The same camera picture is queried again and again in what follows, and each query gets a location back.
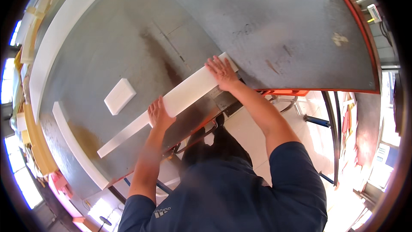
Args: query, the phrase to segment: black pants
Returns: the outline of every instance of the black pants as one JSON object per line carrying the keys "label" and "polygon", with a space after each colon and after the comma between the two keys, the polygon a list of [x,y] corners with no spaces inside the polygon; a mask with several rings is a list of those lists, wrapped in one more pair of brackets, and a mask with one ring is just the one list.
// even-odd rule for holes
{"label": "black pants", "polygon": [[[188,145],[191,144],[191,141],[193,142],[204,133],[205,128],[203,127],[190,137]],[[214,131],[214,136],[215,138],[212,145],[206,144],[203,139],[184,151],[181,171],[184,171],[196,163],[204,162],[210,159],[222,159],[229,161],[233,157],[244,159],[250,164],[251,167],[253,167],[252,159],[250,159],[249,153],[245,151],[245,149],[226,130],[226,128],[224,128],[224,126],[218,126]]]}

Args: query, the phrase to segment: navy blue t-shirt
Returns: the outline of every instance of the navy blue t-shirt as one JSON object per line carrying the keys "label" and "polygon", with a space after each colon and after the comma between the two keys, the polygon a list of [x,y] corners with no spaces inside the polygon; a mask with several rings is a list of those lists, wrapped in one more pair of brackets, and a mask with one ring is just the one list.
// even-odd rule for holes
{"label": "navy blue t-shirt", "polygon": [[304,146],[283,143],[269,163],[272,187],[241,159],[195,164],[157,208],[129,197],[118,231],[323,231],[326,192]]}

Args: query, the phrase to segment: man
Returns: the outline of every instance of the man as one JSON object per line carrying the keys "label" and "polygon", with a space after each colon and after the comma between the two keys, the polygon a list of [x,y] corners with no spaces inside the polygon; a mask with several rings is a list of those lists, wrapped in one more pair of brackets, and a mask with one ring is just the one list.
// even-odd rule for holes
{"label": "man", "polygon": [[176,120],[162,97],[148,108],[153,129],[139,155],[119,231],[323,231],[326,192],[299,138],[279,111],[241,83],[227,59],[205,64],[263,131],[272,187],[218,120],[214,144],[185,151],[179,186],[156,207],[164,133]]}

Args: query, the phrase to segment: metal table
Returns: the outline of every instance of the metal table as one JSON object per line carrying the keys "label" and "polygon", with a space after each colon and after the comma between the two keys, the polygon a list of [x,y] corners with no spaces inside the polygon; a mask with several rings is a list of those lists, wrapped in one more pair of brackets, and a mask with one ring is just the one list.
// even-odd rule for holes
{"label": "metal table", "polygon": [[[44,18],[36,49],[63,2],[55,0]],[[334,44],[334,33],[348,43]],[[60,134],[54,101],[61,101],[77,140],[113,183],[133,171],[150,127],[102,159],[97,149],[222,51],[254,89],[375,86],[365,42],[343,0],[96,0],[62,45],[40,109],[51,153],[80,198],[100,189]],[[103,100],[121,78],[137,95],[112,116]],[[163,147],[182,141],[225,105],[214,92],[201,98],[178,116]]]}

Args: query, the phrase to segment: adidas logo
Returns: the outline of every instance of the adidas logo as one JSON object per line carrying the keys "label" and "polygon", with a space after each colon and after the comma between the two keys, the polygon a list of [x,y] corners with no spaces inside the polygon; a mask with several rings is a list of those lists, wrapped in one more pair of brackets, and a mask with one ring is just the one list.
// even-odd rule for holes
{"label": "adidas logo", "polygon": [[160,209],[160,210],[155,210],[154,211],[154,215],[156,218],[160,218],[161,216],[163,216],[166,212],[168,212],[171,209],[171,207],[169,208],[164,208],[164,209]]}

